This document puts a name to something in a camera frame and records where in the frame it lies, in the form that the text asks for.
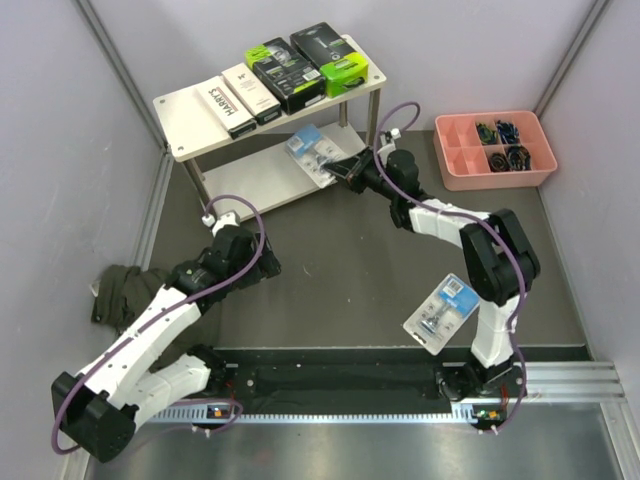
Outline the black green exfoliating razor box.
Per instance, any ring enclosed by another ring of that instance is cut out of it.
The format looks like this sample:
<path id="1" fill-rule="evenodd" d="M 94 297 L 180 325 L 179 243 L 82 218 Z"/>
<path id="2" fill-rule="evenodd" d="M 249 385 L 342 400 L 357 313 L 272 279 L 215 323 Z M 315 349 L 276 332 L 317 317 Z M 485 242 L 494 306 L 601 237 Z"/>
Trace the black green exfoliating razor box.
<path id="1" fill-rule="evenodd" d="M 326 81 L 320 71 L 281 37 L 249 48 L 245 61 L 280 102 L 286 115 L 314 105 L 326 96 Z"/>

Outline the black green Gillette razor box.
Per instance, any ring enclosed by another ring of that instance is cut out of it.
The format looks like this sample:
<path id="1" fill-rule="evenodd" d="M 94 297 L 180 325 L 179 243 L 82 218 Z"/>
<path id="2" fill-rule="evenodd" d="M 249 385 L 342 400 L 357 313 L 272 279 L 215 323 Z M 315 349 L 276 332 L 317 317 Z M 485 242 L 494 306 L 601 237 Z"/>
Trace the black green Gillette razor box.
<path id="1" fill-rule="evenodd" d="M 290 35 L 291 45 L 322 74 L 326 95 L 341 96 L 368 81 L 369 63 L 327 22 Z"/>

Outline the blue Gillette razor blister pack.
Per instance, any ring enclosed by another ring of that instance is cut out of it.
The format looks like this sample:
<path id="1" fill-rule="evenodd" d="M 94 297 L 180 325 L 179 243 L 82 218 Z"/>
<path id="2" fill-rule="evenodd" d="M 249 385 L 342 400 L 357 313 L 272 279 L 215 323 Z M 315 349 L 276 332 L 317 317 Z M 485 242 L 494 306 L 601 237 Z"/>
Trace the blue Gillette razor blister pack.
<path id="1" fill-rule="evenodd" d="M 342 160 L 344 152 L 313 124 L 296 131 L 286 142 L 285 150 L 320 189 L 336 182 L 326 165 Z"/>

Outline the white Harry's razor box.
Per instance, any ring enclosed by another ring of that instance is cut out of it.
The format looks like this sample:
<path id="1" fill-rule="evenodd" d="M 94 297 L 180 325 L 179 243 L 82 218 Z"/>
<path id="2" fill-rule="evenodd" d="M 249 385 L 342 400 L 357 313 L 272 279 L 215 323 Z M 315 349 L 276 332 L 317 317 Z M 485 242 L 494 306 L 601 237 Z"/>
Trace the white Harry's razor box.
<path id="1" fill-rule="evenodd" d="M 196 84 L 195 90 L 232 139 L 257 128 L 255 118 L 221 76 Z"/>

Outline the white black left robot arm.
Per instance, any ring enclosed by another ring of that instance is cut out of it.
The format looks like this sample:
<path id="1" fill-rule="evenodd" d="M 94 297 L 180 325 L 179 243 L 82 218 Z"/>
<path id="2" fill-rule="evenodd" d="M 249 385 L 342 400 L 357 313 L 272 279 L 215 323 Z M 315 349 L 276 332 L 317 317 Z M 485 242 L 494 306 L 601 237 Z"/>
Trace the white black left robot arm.
<path id="1" fill-rule="evenodd" d="M 281 272 L 264 229 L 230 223 L 212 235 L 210 246 L 170 271 L 150 304 L 103 354 L 53 381 L 50 446 L 56 454 L 83 450 L 110 462 L 156 414 L 192 394 L 212 397 L 224 390 L 227 374 L 203 346 L 153 368 L 212 306 Z"/>

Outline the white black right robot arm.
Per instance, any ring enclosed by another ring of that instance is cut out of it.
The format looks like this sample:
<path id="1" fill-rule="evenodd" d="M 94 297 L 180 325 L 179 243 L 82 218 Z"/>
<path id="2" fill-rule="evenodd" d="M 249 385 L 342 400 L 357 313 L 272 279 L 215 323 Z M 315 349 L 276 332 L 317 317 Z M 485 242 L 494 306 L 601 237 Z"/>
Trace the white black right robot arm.
<path id="1" fill-rule="evenodd" d="M 421 187 L 413 154 L 395 150 L 381 163 L 370 148 L 321 165 L 354 193 L 370 189 L 390 201 L 394 225 L 432 236 L 462 250 L 470 286 L 480 297 L 467 370 L 469 388 L 487 396 L 504 380 L 499 365 L 515 353 L 512 335 L 540 262 L 518 217 L 509 209 L 472 212 L 444 203 Z"/>

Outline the white H razor box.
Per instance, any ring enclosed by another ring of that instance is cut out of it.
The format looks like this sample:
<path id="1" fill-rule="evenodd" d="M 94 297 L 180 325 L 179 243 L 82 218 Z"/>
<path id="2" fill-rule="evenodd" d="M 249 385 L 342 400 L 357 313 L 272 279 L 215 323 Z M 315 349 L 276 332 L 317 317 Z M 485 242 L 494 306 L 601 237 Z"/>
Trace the white H razor box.
<path id="1" fill-rule="evenodd" d="M 282 116 L 279 100 L 244 63 L 222 72 L 222 78 L 259 125 Z"/>

